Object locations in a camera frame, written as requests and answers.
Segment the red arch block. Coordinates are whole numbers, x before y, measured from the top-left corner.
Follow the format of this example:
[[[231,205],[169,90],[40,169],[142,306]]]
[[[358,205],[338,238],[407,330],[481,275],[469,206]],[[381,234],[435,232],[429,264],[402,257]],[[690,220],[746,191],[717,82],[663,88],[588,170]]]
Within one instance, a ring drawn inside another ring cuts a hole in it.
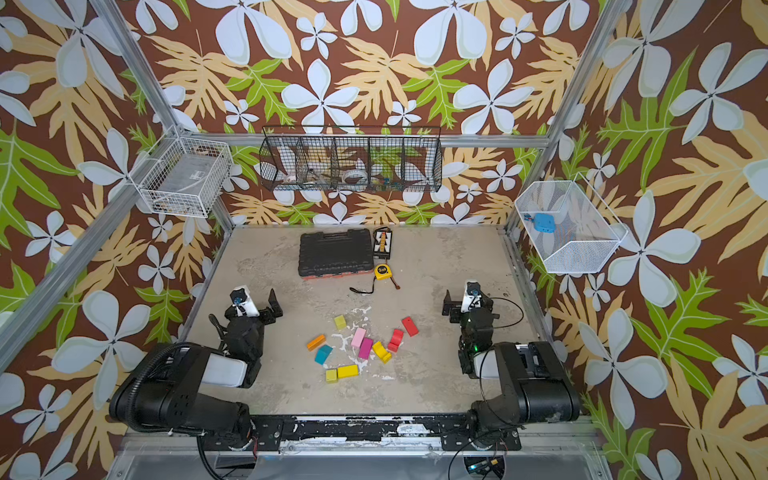
[[[390,342],[387,346],[389,352],[397,352],[402,344],[405,332],[401,329],[394,329]]]

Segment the yellow arch block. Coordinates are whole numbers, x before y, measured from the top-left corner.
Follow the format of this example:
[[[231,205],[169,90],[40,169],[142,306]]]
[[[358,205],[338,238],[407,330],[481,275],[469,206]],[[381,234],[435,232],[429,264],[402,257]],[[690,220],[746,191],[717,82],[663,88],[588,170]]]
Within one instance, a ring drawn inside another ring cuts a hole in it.
[[[384,364],[388,363],[392,358],[392,353],[389,352],[381,342],[376,342],[373,344],[373,351],[379,360]]]

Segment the magenta block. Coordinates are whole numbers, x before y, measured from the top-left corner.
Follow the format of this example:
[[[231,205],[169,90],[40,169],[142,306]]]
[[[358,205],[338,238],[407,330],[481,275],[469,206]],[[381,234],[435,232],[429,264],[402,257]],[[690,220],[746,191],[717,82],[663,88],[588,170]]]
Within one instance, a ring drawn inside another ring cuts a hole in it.
[[[358,357],[363,360],[368,360],[371,354],[373,344],[374,342],[371,338],[365,337],[361,341],[361,344],[358,350]]]

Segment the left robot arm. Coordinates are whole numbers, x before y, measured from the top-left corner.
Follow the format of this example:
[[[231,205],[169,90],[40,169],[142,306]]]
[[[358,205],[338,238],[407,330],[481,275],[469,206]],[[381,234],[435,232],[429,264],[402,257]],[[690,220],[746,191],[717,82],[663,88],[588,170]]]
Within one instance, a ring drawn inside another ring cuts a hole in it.
[[[203,384],[251,387],[261,369],[267,325],[283,316],[274,291],[258,308],[247,287],[230,292],[226,325],[213,314],[216,348],[193,342],[157,344],[145,355],[109,401],[110,419],[140,433],[171,432],[210,437],[243,447],[252,436],[249,408],[200,392]]]

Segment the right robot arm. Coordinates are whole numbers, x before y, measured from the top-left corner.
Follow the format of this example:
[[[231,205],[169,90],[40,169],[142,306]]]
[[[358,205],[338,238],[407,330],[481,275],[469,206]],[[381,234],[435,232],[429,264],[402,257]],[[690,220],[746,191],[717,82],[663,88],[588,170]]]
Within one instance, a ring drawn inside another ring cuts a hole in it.
[[[502,330],[493,311],[497,299],[476,282],[466,284],[460,300],[447,294],[442,314],[460,327],[457,356],[462,373],[479,382],[499,381],[500,393],[482,395],[467,413],[468,437],[477,448],[516,441],[518,429],[535,423],[571,422],[581,414],[581,402],[553,346],[546,341],[527,344],[493,341]]]

